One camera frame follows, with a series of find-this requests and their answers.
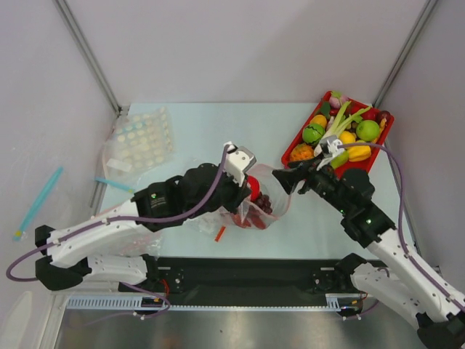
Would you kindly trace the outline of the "red toy pepper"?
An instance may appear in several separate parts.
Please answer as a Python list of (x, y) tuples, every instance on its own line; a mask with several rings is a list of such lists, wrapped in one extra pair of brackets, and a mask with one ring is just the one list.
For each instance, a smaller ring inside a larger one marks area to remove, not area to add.
[(249, 175), (247, 177), (247, 186), (251, 190), (250, 200), (251, 201), (256, 201), (259, 198), (260, 193), (261, 193), (260, 184), (259, 184), (258, 179), (256, 179), (255, 177)]

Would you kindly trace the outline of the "red dotted zip bag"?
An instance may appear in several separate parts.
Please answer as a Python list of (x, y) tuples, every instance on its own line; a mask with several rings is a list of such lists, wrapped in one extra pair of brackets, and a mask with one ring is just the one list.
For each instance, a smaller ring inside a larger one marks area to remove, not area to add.
[(189, 220), (187, 224), (218, 241), (228, 228), (265, 230), (277, 222), (287, 211), (291, 196), (281, 187), (272, 174), (273, 168), (257, 164), (248, 172), (251, 195), (233, 214), (224, 208)]

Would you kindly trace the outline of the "purple toy grapes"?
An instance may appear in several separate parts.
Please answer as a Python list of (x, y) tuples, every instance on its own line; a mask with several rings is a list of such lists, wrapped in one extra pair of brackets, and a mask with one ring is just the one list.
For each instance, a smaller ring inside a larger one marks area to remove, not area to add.
[(260, 193), (259, 198), (256, 201), (253, 201), (253, 203), (266, 214), (272, 214), (272, 204), (268, 195)]

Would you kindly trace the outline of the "red toy lobster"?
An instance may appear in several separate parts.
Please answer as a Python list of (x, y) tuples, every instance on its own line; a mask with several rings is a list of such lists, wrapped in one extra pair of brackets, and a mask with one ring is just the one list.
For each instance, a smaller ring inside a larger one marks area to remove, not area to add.
[(245, 217), (241, 217), (239, 214), (231, 215), (232, 221), (239, 228), (256, 228), (264, 230), (267, 225), (258, 213), (248, 213)]

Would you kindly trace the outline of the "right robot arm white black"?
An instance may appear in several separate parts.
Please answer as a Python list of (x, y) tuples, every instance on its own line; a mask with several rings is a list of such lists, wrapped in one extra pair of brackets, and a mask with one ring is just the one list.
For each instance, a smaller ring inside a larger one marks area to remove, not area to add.
[(406, 320), (427, 348), (464, 347), (464, 294), (401, 240), (399, 225), (372, 202), (374, 187), (367, 172), (348, 169), (337, 177), (330, 166), (318, 169), (310, 160), (272, 174), (288, 194), (312, 190), (339, 211), (344, 232), (389, 269), (384, 273), (349, 254), (337, 265), (340, 290), (373, 295)]

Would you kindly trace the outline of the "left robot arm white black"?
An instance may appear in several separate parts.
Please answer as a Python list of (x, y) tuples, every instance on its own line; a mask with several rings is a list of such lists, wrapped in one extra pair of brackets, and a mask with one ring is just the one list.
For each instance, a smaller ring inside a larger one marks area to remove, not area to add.
[(151, 237), (220, 208), (235, 213), (250, 192), (244, 169), (220, 172), (216, 165), (205, 163), (184, 175), (154, 182), (121, 205), (72, 228), (42, 225), (36, 229), (36, 245), (45, 250), (35, 263), (36, 278), (51, 291), (83, 281), (116, 281), (124, 292), (131, 285), (153, 291), (161, 279), (153, 256), (109, 248)]

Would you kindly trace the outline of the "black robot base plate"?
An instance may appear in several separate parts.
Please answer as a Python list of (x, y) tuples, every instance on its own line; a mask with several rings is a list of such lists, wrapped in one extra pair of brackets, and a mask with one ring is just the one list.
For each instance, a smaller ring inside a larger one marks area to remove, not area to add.
[(357, 294), (337, 260), (160, 257), (138, 287), (176, 306), (303, 307), (327, 294)]

